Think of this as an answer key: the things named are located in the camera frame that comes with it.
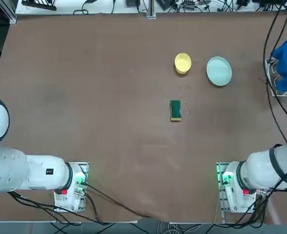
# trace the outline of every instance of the sponge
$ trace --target sponge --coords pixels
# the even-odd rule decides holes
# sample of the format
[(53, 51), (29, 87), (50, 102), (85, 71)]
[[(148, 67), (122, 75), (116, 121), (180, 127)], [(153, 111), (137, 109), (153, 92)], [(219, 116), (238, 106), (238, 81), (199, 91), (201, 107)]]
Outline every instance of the sponge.
[(170, 102), (171, 108), (171, 121), (178, 122), (182, 120), (181, 116), (181, 101), (179, 100), (172, 100)]

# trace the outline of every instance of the table surface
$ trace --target table surface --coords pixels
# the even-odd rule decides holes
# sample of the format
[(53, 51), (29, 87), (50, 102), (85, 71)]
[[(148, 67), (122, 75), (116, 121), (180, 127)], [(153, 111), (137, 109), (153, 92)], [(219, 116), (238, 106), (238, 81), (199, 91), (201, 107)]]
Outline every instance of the table surface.
[[(0, 98), (11, 117), (1, 143), (26, 154), (88, 161), (89, 182), (128, 207), (173, 222), (212, 222), (216, 162), (283, 143), (267, 102), (262, 52), (273, 14), (166, 14), (26, 18), (11, 25), (0, 61)], [(272, 48), (286, 15), (277, 19)], [(287, 38), (287, 27), (282, 41)], [(186, 52), (185, 77), (173, 66)], [(205, 68), (226, 58), (232, 80), (214, 87)], [(170, 100), (185, 100), (179, 123)], [(272, 99), (287, 135), (287, 118)], [(282, 100), (287, 109), (287, 98)], [(53, 203), (48, 191), (23, 193)], [(105, 221), (138, 217), (92, 194)], [(0, 194), (0, 221), (49, 221)], [(271, 200), (287, 224), (287, 194)], [(91, 205), (85, 215), (94, 217)], [(70, 220), (81, 220), (72, 215)], [(227, 221), (237, 218), (227, 214)], [(220, 211), (217, 222), (220, 222)]]

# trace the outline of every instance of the light blue plate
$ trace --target light blue plate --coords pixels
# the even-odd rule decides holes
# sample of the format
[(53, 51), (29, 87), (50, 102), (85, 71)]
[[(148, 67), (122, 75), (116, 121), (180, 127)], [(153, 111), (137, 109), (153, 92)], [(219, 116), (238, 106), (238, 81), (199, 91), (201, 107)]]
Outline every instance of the light blue plate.
[(206, 65), (208, 79), (217, 86), (227, 85), (232, 76), (229, 62), (222, 57), (211, 58)]

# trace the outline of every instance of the wire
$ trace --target wire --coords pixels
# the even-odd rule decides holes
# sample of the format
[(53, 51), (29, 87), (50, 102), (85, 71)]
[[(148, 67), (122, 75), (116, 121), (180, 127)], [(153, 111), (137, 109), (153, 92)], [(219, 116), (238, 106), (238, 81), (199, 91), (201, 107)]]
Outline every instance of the wire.
[(277, 122), (276, 116), (275, 116), (274, 111), (273, 111), (272, 106), (271, 106), (269, 91), (268, 91), (268, 83), (266, 84), (266, 92), (267, 92), (267, 99), (268, 99), (268, 104), (269, 104), (271, 115), (272, 115), (272, 117), (273, 117), (273, 119), (277, 125), (277, 128), (278, 128), (281, 136), (283, 137), (283, 139), (285, 140), (285, 142), (287, 144), (287, 138), (286, 138), (285, 134), (283, 133), (283, 131), (281, 130), (281, 127), (280, 127), (279, 123)]
[(111, 11), (111, 14), (113, 14), (113, 11), (114, 11), (114, 7), (115, 7), (115, 1), (116, 1), (116, 0), (113, 0), (113, 7), (112, 7), (112, 11)]
[(145, 4), (144, 0), (143, 0), (143, 4), (144, 4), (144, 7), (145, 7), (146, 11), (148, 12), (149, 10), (148, 10), (147, 5)]
[(199, 9), (199, 10), (201, 11), (201, 13), (203, 13), (203, 11), (201, 10), (200, 7), (198, 7), (198, 6), (194, 6), (194, 7), (197, 8), (197, 9)]
[(137, 225), (135, 225), (135, 224), (133, 224), (133, 223), (130, 223), (130, 225), (132, 225), (132, 226), (134, 226), (134, 227), (138, 228), (140, 231), (142, 231), (142, 232), (144, 232), (144, 233), (146, 233), (146, 234), (150, 234), (150, 233), (149, 233), (149, 232), (147, 232), (146, 230), (144, 230), (144, 229), (142, 229), (142, 228), (138, 227)]
[(66, 227), (68, 227), (68, 226), (70, 226), (70, 224), (67, 224), (67, 225), (65, 225), (64, 227), (62, 227), (62, 228), (58, 228), (56, 225), (54, 225), (53, 223), (50, 223), (52, 226), (54, 226), (58, 231), (56, 231), (54, 234), (57, 234), (58, 232), (62, 232), (62, 233), (64, 233), (64, 234), (68, 234), (68, 233), (66, 233), (65, 231), (63, 231), (63, 229), (65, 229)]
[(95, 203), (94, 203), (93, 199), (91, 199), (90, 195), (85, 194), (85, 197), (88, 198), (88, 200), (90, 201), (91, 205), (93, 206), (94, 213), (95, 213), (95, 216), (96, 216), (97, 221), (98, 221), (99, 223), (101, 223), (102, 225), (109, 225), (110, 223), (103, 223), (103, 222), (100, 220), (99, 215), (98, 215), (97, 210), (96, 210)]
[(87, 4), (88, 1), (89, 1), (89, 0), (86, 0), (86, 1), (83, 3), (81, 10), (75, 10), (75, 11), (73, 11), (73, 15), (75, 15), (76, 12), (81, 12), (83, 15), (88, 15), (89, 12), (88, 12), (86, 9), (84, 9), (84, 5)]
[(203, 2), (204, 2), (204, 4), (206, 5), (206, 8), (208, 9), (208, 11), (211, 12), (211, 11), (210, 11), (210, 6), (207, 4), (206, 0), (203, 0)]
[[(99, 223), (99, 222), (96, 221), (96, 220), (93, 220), (93, 219), (91, 219), (91, 218), (88, 218), (88, 217), (86, 217), (86, 216), (84, 216), (84, 215), (80, 215), (80, 214), (78, 214), (78, 213), (75, 213), (75, 212), (73, 212), (73, 211), (71, 211), (71, 210), (68, 210), (68, 209), (65, 209), (65, 208), (63, 208), (63, 207), (59, 207), (59, 206), (55, 206), (55, 205), (48, 205), (48, 204), (43, 204), (43, 203), (35, 202), (35, 201), (33, 201), (33, 200), (30, 200), (30, 199), (27, 199), (27, 198), (25, 198), (25, 197), (22, 197), (22, 196), (21, 196), (20, 194), (18, 194), (18, 193), (15, 193), (15, 194), (16, 194), (15, 196), (12, 195), (12, 193), (9, 193), (9, 194), (13, 197), (13, 199), (15, 199), (15, 200), (16, 200), (17, 202), (19, 202), (20, 204), (23, 204), (23, 205), (26, 205), (26, 206), (30, 206), (30, 207), (34, 207), (34, 208), (39, 208), (39, 209), (42, 209), (42, 210), (46, 210), (46, 212), (47, 212), (47, 210), (50, 210), (50, 211), (52, 211), (52, 212), (54, 212), (54, 213), (57, 213), (57, 214), (60, 215), (63, 219), (65, 219), (65, 220), (67, 221), (67, 223), (71, 223), (71, 222), (69, 222), (62, 214), (60, 214), (59, 212), (54, 211), (54, 210), (52, 210), (52, 209), (45, 208), (45, 207), (51, 207), (51, 208), (54, 208), (54, 209), (59, 209), (59, 210), (67, 211), (67, 212), (69, 212), (69, 213), (71, 213), (71, 214), (73, 214), (73, 215), (75, 215), (75, 216), (78, 216), (78, 217), (87, 219), (87, 220), (89, 220), (89, 221), (92, 221), (92, 222), (101, 224), (101, 223)], [(27, 204), (27, 203), (23, 203), (23, 202), (19, 201), (18, 199), (23, 200), (23, 201), (27, 201), (27, 202), (30, 202), (30, 203), (33, 203), (33, 204), (35, 204), (35, 206), (30, 205), (30, 204)]]
[(95, 187), (93, 187), (93, 186), (91, 186), (91, 185), (89, 185), (89, 184), (87, 184), (87, 183), (85, 183), (85, 182), (83, 182), (83, 183), (81, 183), (81, 184), (82, 184), (82, 185), (86, 185), (86, 186), (88, 186), (89, 188), (95, 190), (96, 192), (100, 193), (102, 196), (108, 198), (109, 200), (113, 201), (115, 204), (117, 204), (117, 205), (123, 207), (124, 209), (130, 211), (131, 213), (133, 213), (133, 214), (135, 214), (135, 215), (138, 215), (138, 216), (143, 217), (143, 218), (151, 218), (151, 217), (148, 216), (148, 215), (140, 214), (140, 213), (138, 213), (138, 212), (132, 210), (131, 208), (128, 208), (127, 206), (121, 204), (120, 202), (114, 200), (113, 198), (111, 198), (111, 197), (109, 197), (108, 195), (104, 194), (103, 192), (101, 192), (101, 191), (98, 190), (97, 188), (95, 188)]
[(219, 1), (219, 2), (221, 2), (221, 3), (225, 3), (225, 5), (227, 6), (227, 8), (229, 9), (229, 11), (233, 11), (232, 9), (231, 9), (231, 7), (226, 3), (226, 1), (221, 1), (221, 0), (216, 0), (216, 1)]
[[(272, 87), (272, 85), (271, 85), (270, 78), (269, 78), (268, 75), (267, 75), (266, 66), (265, 66), (265, 63), (266, 63), (266, 61), (265, 61), (266, 46), (267, 46), (267, 43), (268, 43), (268, 39), (269, 39), (271, 30), (272, 30), (272, 28), (273, 28), (273, 26), (274, 26), (274, 24), (275, 24), (275, 22), (276, 22), (276, 20), (277, 20), (277, 17), (278, 17), (278, 15), (279, 15), (279, 13), (280, 13), (281, 7), (282, 7), (282, 5), (280, 5), (280, 7), (278, 8), (278, 11), (277, 11), (277, 13), (276, 13), (276, 15), (275, 15), (275, 18), (274, 18), (274, 20), (273, 20), (273, 22), (272, 22), (272, 24), (271, 24), (271, 26), (270, 26), (270, 28), (269, 28), (269, 31), (268, 31), (268, 34), (267, 34), (267, 37), (266, 37), (266, 40), (265, 40), (264, 50), (263, 50), (263, 69), (264, 69), (264, 72), (265, 72), (267, 84), (268, 84), (268, 85), (270, 86), (270, 88), (272, 89), (273, 93), (275, 94), (275, 98), (276, 98), (277, 102), (279, 103), (280, 107), (283, 109), (284, 113), (285, 113), (286, 116), (287, 116), (287, 111), (286, 111), (286, 109), (284, 108), (284, 106), (283, 106), (282, 103), (280, 102), (279, 98), (277, 97), (275, 91), (273, 90), (273, 87)], [(281, 30), (281, 32), (280, 32), (280, 35), (279, 35), (279, 37), (278, 37), (278, 39), (277, 39), (277, 41), (276, 41), (276, 43), (275, 43), (275, 45), (274, 45), (274, 47), (273, 47), (271, 53), (270, 53), (269, 61), (270, 61), (270, 59), (271, 59), (271, 57), (272, 57), (272, 54), (273, 54), (274, 50), (276, 49), (277, 44), (278, 44), (278, 42), (279, 42), (279, 40), (280, 40), (280, 38), (281, 38), (281, 36), (282, 36), (284, 30), (285, 30), (286, 24), (287, 24), (287, 17), (286, 17), (285, 23), (284, 23), (284, 25), (283, 25), (283, 28), (282, 28), (282, 30)]]
[(54, 211), (54, 210), (52, 210), (52, 209), (43, 208), (43, 207), (40, 207), (40, 206), (38, 206), (38, 205), (36, 205), (36, 206), (30, 205), (30, 204), (28, 204), (28, 203), (25, 203), (25, 202), (22, 202), (22, 201), (18, 200), (18, 198), (15, 197), (15, 195), (13, 195), (13, 193), (14, 193), (14, 192), (9, 192), (8, 194), (10, 194), (10, 195), (13, 197), (13, 199), (14, 199), (15, 201), (17, 201), (18, 203), (20, 203), (20, 204), (22, 204), (22, 205), (25, 205), (25, 206), (29, 206), (29, 207), (34, 207), (34, 208), (37, 208), (37, 209), (42, 209), (42, 210), (44, 210), (45, 212), (47, 212), (50, 216), (52, 216), (55, 220), (57, 220), (59, 223), (62, 223), (57, 217), (55, 217), (53, 214), (49, 213), (48, 211), (57, 213), (57, 214), (60, 215), (66, 222), (71, 223), (71, 222), (68, 221), (62, 214), (60, 214), (60, 213), (58, 213), (58, 212), (56, 212), (56, 211)]
[(100, 230), (99, 232), (96, 232), (96, 233), (94, 233), (94, 234), (100, 234), (100, 233), (104, 232), (105, 230), (111, 228), (114, 224), (115, 224), (115, 223), (112, 223), (111, 225), (105, 227), (104, 229), (102, 229), (102, 230)]

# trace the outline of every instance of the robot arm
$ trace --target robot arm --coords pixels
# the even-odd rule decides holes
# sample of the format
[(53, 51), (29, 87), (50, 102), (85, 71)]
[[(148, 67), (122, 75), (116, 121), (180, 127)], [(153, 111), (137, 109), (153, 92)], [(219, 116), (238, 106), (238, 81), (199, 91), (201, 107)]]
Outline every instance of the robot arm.
[[(244, 213), (256, 199), (256, 190), (269, 190), (287, 173), (287, 145), (252, 153), (246, 161), (229, 163), (223, 185), (231, 212)], [(287, 189), (287, 178), (277, 189)]]
[(86, 174), (82, 166), (55, 156), (25, 155), (0, 147), (0, 193), (53, 190), (56, 206), (78, 212), (85, 204), (85, 186), (81, 182), (86, 182)]

